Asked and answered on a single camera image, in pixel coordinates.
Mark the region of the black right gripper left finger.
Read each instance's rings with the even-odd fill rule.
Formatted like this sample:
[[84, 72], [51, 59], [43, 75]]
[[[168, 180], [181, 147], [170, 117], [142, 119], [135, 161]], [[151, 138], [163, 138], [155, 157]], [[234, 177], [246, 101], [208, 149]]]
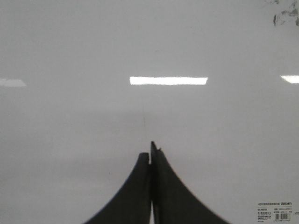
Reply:
[[140, 153], [130, 175], [113, 198], [87, 224], [148, 224], [151, 214], [151, 167]]

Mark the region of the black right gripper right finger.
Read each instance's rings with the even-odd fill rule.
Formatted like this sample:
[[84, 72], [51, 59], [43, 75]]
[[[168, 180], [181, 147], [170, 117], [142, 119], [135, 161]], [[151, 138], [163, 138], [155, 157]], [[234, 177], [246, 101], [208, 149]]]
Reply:
[[162, 149], [150, 145], [152, 203], [156, 224], [227, 224], [180, 180]]

